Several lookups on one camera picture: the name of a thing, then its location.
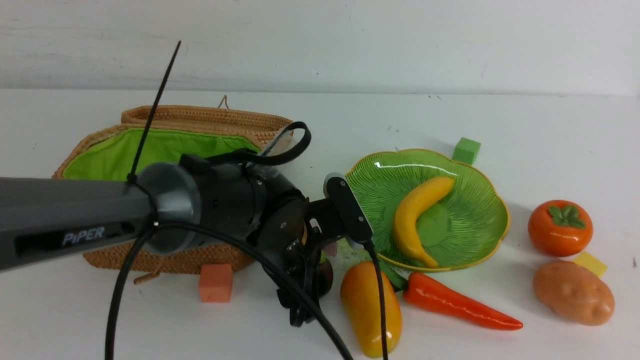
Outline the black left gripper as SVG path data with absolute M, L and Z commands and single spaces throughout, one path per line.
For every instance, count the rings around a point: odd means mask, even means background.
M 338 240 L 343 228 L 329 199 L 258 197 L 253 201 L 250 246 L 294 282 L 319 306 L 316 267 L 320 252 Z

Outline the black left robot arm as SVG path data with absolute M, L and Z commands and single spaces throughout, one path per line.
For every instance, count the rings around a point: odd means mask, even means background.
M 341 175 L 310 201 L 276 166 L 287 155 L 253 152 L 156 162 L 134 180 L 2 178 L 1 270 L 137 241 L 156 255 L 226 243 L 262 263 L 290 325 L 321 317 L 331 288 L 325 246 L 369 240 L 371 230 Z

